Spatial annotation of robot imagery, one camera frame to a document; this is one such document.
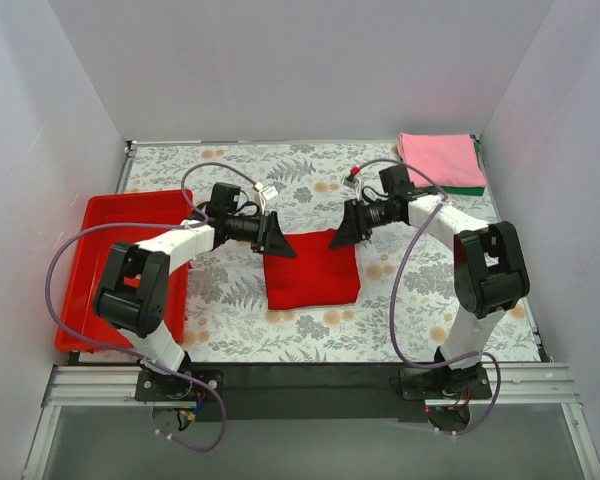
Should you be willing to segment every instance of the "cable connector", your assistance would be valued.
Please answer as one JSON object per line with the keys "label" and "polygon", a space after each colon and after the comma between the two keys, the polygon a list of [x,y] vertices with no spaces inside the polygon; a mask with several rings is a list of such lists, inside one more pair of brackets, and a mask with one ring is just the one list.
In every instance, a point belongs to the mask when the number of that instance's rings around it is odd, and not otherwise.
{"label": "cable connector", "polygon": [[183,220],[181,225],[184,226],[185,230],[194,230],[196,227],[196,225],[198,225],[199,223],[202,223],[200,220]]}
{"label": "cable connector", "polygon": [[255,198],[256,204],[260,207],[260,210],[264,213],[266,210],[267,203],[274,197],[278,196],[278,190],[273,185],[263,185],[260,182],[256,182],[253,185],[253,189],[258,192]]}
{"label": "cable connector", "polygon": [[356,198],[360,200],[362,197],[362,187],[364,183],[357,177],[358,173],[360,173],[360,167],[353,167],[349,171],[348,175],[342,177],[340,183],[342,186],[354,190],[356,192]]}

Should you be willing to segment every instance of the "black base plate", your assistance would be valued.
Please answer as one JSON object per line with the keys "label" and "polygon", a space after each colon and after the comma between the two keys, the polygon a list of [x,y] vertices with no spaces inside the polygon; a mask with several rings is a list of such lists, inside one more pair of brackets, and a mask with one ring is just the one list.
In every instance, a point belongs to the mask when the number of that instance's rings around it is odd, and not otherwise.
{"label": "black base plate", "polygon": [[[405,401],[396,388],[402,367],[399,363],[197,363],[190,371],[207,383],[218,382],[216,390],[232,420],[386,418],[425,423],[424,401]],[[136,400],[177,404],[178,399],[167,397],[153,383],[145,388],[147,380],[142,372]],[[205,400],[196,422],[218,420],[217,402]]]}

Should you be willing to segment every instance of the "glass panel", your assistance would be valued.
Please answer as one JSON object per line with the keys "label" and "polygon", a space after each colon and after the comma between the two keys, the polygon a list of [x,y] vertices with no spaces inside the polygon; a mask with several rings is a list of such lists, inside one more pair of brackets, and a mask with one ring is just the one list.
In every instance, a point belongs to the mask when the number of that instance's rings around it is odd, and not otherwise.
{"label": "glass panel", "polygon": [[[473,406],[474,418],[484,411]],[[158,423],[177,426],[174,412]],[[502,405],[452,441],[393,420],[229,422],[223,443],[196,454],[153,435],[148,407],[64,407],[45,479],[581,479],[560,405]],[[184,436],[208,442],[217,424]]]}

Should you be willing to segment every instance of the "small red object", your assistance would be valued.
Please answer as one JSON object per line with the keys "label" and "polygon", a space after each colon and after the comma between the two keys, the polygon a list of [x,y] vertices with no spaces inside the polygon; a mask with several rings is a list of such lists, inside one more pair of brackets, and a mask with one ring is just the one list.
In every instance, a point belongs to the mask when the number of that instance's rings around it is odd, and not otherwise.
{"label": "small red object", "polygon": [[[129,193],[93,197],[87,204],[82,229],[113,222],[164,223],[178,225],[189,214],[190,207],[180,190]],[[107,228],[85,235],[78,240],[64,299],[62,322],[89,338],[120,347],[131,347],[120,335],[93,312],[93,297],[111,246],[120,241],[138,242],[163,233],[148,228]],[[187,267],[183,266],[169,277],[167,307],[164,321],[176,342],[184,337],[187,300]],[[69,351],[99,350],[99,347],[76,339],[58,328],[56,348]]]}
{"label": "small red object", "polygon": [[296,258],[264,256],[269,309],[354,303],[360,291],[355,245],[329,249],[336,231],[285,235]]}

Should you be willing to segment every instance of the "red tray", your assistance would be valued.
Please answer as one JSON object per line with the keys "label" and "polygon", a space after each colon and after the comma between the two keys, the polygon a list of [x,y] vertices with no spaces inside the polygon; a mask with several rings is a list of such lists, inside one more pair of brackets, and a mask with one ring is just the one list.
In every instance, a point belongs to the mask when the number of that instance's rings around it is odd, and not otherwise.
{"label": "red tray", "polygon": [[[128,193],[93,197],[87,204],[82,228],[111,222],[145,222],[178,225],[189,214],[189,206],[180,190],[164,192]],[[115,242],[138,242],[163,231],[147,228],[108,228],[90,233],[78,240],[73,267],[64,299],[61,319],[65,325],[83,335],[121,347],[130,347],[129,341],[115,328],[93,313],[93,297]],[[187,267],[183,266],[169,277],[169,290],[164,321],[176,342],[184,336],[187,300]],[[64,352],[100,350],[82,342],[58,328],[56,348]]]}

